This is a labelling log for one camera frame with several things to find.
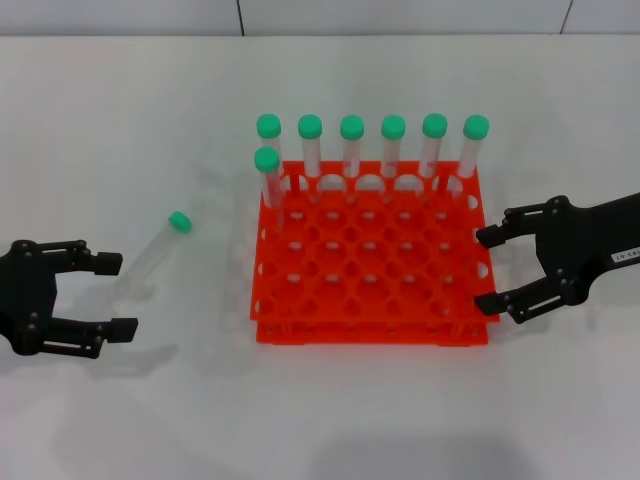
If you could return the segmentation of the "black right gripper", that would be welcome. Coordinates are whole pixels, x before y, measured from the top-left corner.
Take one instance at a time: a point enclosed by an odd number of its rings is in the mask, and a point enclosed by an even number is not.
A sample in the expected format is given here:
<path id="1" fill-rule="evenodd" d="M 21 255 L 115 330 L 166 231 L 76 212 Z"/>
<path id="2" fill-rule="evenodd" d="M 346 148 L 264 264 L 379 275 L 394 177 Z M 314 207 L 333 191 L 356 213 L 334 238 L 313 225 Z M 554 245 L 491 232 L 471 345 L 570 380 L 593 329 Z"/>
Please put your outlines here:
<path id="1" fill-rule="evenodd" d="M 474 298 L 486 316 L 507 313 L 517 323 L 564 305 L 586 301 L 601 275 L 639 263 L 639 195 L 592 207 L 564 196 L 507 208 L 500 224 L 483 227 L 476 239 L 486 249 L 535 236 L 536 255 L 547 278 L 505 292 Z"/>

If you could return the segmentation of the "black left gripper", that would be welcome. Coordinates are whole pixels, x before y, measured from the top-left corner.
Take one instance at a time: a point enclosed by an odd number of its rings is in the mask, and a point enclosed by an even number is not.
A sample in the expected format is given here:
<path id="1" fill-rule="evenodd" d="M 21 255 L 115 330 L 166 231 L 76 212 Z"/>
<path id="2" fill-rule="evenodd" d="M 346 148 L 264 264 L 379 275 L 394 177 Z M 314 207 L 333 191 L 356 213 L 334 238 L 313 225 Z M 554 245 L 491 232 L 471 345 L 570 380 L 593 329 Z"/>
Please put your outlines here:
<path id="1" fill-rule="evenodd" d="M 93 254 L 84 240 L 48 243 L 47 258 L 35 242 L 13 242 L 1 257 L 1 335 L 18 355 L 36 355 L 42 349 L 43 353 L 89 359 L 99 357 L 105 342 L 131 342 L 137 318 L 51 320 L 56 298 L 53 270 L 117 276 L 122 263 L 120 253 Z"/>

